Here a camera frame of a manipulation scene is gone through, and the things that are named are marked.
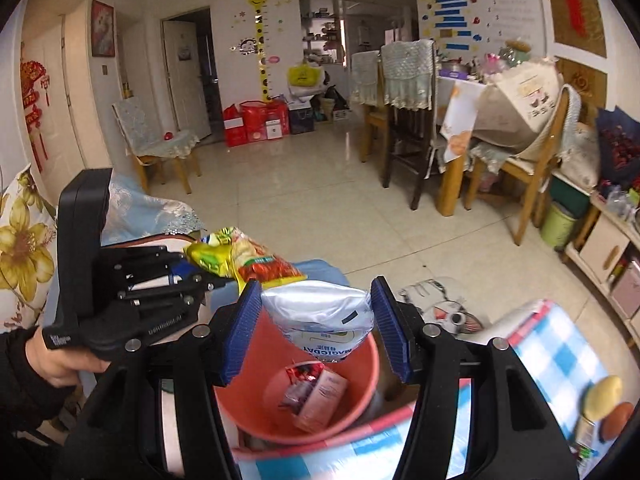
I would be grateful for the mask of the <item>person's left hand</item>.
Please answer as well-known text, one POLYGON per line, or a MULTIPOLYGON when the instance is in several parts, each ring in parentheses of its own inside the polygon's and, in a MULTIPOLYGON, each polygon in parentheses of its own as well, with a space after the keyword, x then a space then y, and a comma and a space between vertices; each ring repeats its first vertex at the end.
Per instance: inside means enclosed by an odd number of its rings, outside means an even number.
POLYGON ((34 372, 54 388, 78 386, 80 372, 101 374, 110 366, 85 348, 49 349, 41 327, 26 341, 25 356, 34 372))

